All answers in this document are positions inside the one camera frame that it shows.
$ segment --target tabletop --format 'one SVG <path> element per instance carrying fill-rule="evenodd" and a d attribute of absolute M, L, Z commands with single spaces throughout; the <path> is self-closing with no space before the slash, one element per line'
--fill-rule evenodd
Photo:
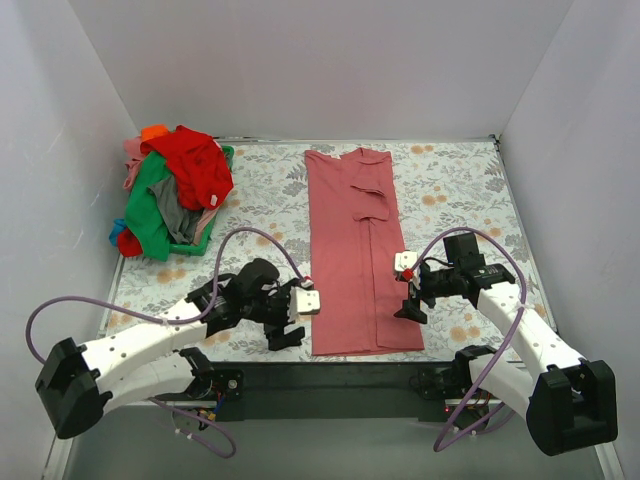
<path fill-rule="evenodd" d="M 400 224 L 408 250 L 421 252 L 431 239 L 451 227 L 469 226 L 486 232 L 519 263 L 527 278 L 527 303 L 555 328 L 503 165 L 494 144 L 488 141 L 234 144 L 235 188 L 217 214 L 207 253 L 203 257 L 171 254 L 167 262 L 143 257 L 125 259 L 115 283 L 115 303 L 147 314 L 160 314 L 189 291 L 211 279 L 222 238 L 240 226 L 252 226 L 273 235 L 291 253 L 300 271 L 313 276 L 310 271 L 309 201 L 304 152 L 317 150 L 338 157 L 358 147 L 391 152 Z M 507 264 L 489 242 L 481 237 L 478 240 L 487 263 Z M 434 249 L 433 255 L 444 257 L 442 244 Z M 229 242 L 223 253 L 221 273 L 236 273 L 256 257 L 276 265 L 282 280 L 293 275 L 275 247 L 264 238 L 247 232 L 236 235 Z M 339 272 L 336 272 L 336 281 L 339 281 Z M 420 352 L 314 357 L 311 355 L 313 320 L 310 317 L 300 322 L 307 331 L 301 347 L 270 352 L 262 326 L 246 320 L 196 346 L 211 361 L 408 362 L 449 361 L 456 351 L 467 345 L 497 347 L 502 341 L 498 329 L 466 300 L 439 299 L 436 308 L 427 313 L 429 323 L 421 326 L 425 350 Z M 112 335 L 137 322 L 129 315 L 112 312 L 100 334 Z M 518 360 L 512 350 L 507 351 L 506 358 Z"/>

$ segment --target gray floor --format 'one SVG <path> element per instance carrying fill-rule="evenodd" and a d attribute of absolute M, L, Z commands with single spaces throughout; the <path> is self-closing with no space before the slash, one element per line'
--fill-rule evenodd
<path fill-rule="evenodd" d="M 155 420 L 155 407 L 124 407 L 78 437 L 65 479 L 573 479 L 603 478 L 593 448 L 547 457 L 525 424 L 464 438 L 442 453 L 437 431 L 411 419 L 251 421 L 226 424 L 238 454 L 221 460 Z M 221 448 L 216 433 L 205 433 Z"/>

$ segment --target clothes pile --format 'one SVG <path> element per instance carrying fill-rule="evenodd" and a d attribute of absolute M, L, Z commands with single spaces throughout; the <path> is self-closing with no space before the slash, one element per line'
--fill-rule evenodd
<path fill-rule="evenodd" d="M 125 257 L 145 255 L 166 261 L 171 244 L 199 245 L 233 188 L 231 171 L 218 143 L 179 125 L 143 128 L 125 140 L 131 192 L 124 219 L 109 235 Z"/>

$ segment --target garment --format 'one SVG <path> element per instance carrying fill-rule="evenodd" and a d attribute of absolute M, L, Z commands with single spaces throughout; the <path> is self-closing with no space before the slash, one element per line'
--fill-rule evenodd
<path fill-rule="evenodd" d="M 198 224 L 196 225 L 196 231 L 192 245 L 200 245 L 204 229 L 207 228 L 207 225 L 209 225 L 209 223 L 213 221 L 216 213 L 218 213 L 217 208 L 215 210 L 204 210 L 202 212 L 202 216 L 200 217 L 200 219 L 198 220 Z"/>
<path fill-rule="evenodd" d="M 124 221 L 124 218 L 116 218 L 113 221 L 113 228 L 111 229 L 111 233 L 109 234 L 109 242 L 114 247 L 118 246 L 118 235 L 122 233 L 122 231 L 127 228 L 127 224 Z"/>
<path fill-rule="evenodd" d="M 147 140 L 162 137 L 163 135 L 166 135 L 168 133 L 169 129 L 166 127 L 166 125 L 162 125 L 160 123 L 157 125 L 149 125 L 148 127 L 144 127 L 142 130 L 140 130 L 140 137 L 142 138 L 143 142 L 146 142 Z"/>
<path fill-rule="evenodd" d="M 120 235 L 118 235 L 117 243 L 118 250 L 120 250 L 123 257 L 137 257 L 138 255 L 142 255 L 140 242 L 128 228 L 125 228 Z"/>
<path fill-rule="evenodd" d="M 129 155 L 129 160 L 125 162 L 129 174 L 122 185 L 127 192 L 130 192 L 133 188 L 133 184 L 136 181 L 142 162 L 147 156 L 140 151 L 140 144 L 142 139 L 140 137 L 130 138 L 123 142 L 124 151 Z"/>
<path fill-rule="evenodd" d="M 140 241 L 145 256 L 162 261 L 169 258 L 169 230 L 148 187 L 169 176 L 164 157 L 151 152 L 140 167 L 124 214 L 127 227 Z"/>
<path fill-rule="evenodd" d="M 404 251 L 391 154 L 359 148 L 340 159 L 305 154 L 309 173 L 311 277 L 322 295 L 314 355 L 422 350 L 420 326 L 395 318 L 407 295 L 393 259 Z"/>
<path fill-rule="evenodd" d="M 152 150 L 167 159 L 185 208 L 218 208 L 233 188 L 224 153 L 210 135 L 179 125 L 173 133 L 142 143 L 142 153 Z"/>
<path fill-rule="evenodd" d="M 158 210 L 175 243 L 190 244 L 195 237 L 202 211 L 188 210 L 180 205 L 176 177 L 173 175 L 151 185 L 149 190 L 156 196 Z"/>

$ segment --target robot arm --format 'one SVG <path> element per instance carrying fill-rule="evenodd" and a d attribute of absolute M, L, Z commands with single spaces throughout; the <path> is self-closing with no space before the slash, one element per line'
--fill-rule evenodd
<path fill-rule="evenodd" d="M 436 298 L 461 295 L 506 336 L 522 306 L 514 277 L 502 265 L 486 265 L 472 233 L 446 237 L 444 244 L 450 268 L 433 272 L 423 262 L 414 275 L 411 266 L 417 254 L 396 254 L 396 275 L 409 284 L 409 297 L 396 316 L 427 323 L 421 303 L 433 308 Z M 527 372 L 500 358 L 480 388 L 526 420 L 544 453 L 556 455 L 615 440 L 615 377 L 604 361 L 587 361 L 533 309 L 525 308 L 510 344 Z M 465 392 L 495 352 L 489 346 L 457 352 L 449 381 Z"/>
<path fill-rule="evenodd" d="M 199 399 L 226 392 L 228 379 L 216 372 L 197 348 L 182 348 L 241 319 L 264 325 L 269 350 L 301 344 L 303 327 L 287 331 L 299 315 L 320 309 L 310 280 L 280 285 L 279 272 L 263 259 L 245 265 L 238 275 L 221 275 L 214 308 L 184 325 L 140 324 L 116 335 L 76 345 L 57 343 L 36 381 L 36 390 L 59 438 L 91 428 L 105 413 L 128 403 L 165 393 Z M 211 301 L 210 283 L 189 293 L 161 318 L 193 318 Z"/>

